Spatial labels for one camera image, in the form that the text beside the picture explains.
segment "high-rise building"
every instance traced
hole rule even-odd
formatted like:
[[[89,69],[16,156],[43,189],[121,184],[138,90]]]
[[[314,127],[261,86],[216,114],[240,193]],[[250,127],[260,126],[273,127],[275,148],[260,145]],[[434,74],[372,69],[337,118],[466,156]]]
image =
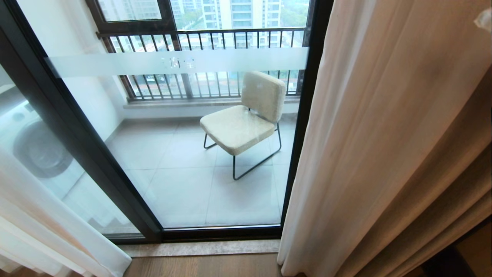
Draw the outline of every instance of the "high-rise building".
[[[281,0],[202,0],[205,29],[261,29],[280,27]],[[268,47],[268,33],[260,32],[259,39],[248,33],[248,44]],[[271,34],[271,47],[278,47],[279,34]],[[236,35],[236,46],[246,46],[246,34]]]
[[[175,19],[181,19],[184,13],[202,9],[202,0],[171,0],[171,8]]]

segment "door frame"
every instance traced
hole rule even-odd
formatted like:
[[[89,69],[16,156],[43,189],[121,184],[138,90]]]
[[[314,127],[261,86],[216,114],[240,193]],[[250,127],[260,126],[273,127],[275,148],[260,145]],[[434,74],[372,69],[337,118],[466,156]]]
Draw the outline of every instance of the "door frame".
[[[99,137],[62,79],[46,62],[47,54],[15,0],[0,1],[0,63],[41,118],[84,170],[128,217],[143,236],[105,235],[117,244],[279,239],[304,142],[329,14],[334,0],[309,5],[309,54],[299,104],[281,222],[275,226],[211,227],[164,230],[121,166]]]

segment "metal railing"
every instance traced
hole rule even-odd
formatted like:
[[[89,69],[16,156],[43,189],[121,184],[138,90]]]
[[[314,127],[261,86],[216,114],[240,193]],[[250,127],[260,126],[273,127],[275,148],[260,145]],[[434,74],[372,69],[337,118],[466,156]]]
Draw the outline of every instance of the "metal railing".
[[[200,51],[205,49],[285,48],[305,45],[305,28],[140,32],[97,34],[109,53]],[[286,83],[286,94],[300,94],[303,70],[265,73]],[[128,101],[237,98],[244,72],[121,75]]]

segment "chair seat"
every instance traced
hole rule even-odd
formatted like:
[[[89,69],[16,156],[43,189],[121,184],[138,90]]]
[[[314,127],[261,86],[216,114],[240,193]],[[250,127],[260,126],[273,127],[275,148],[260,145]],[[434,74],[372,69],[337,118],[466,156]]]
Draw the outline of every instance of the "chair seat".
[[[275,125],[239,105],[200,119],[200,126],[222,149],[237,156],[271,136]]]

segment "balcony floor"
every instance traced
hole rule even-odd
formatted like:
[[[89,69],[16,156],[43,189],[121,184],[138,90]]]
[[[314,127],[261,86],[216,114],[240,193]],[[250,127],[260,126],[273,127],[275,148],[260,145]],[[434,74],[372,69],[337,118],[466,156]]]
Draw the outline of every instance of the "balcony floor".
[[[296,118],[282,116],[281,151],[238,181],[231,155],[203,148],[199,119],[124,122],[108,147],[164,228],[279,224]],[[276,149],[275,133],[236,157],[237,172]]]

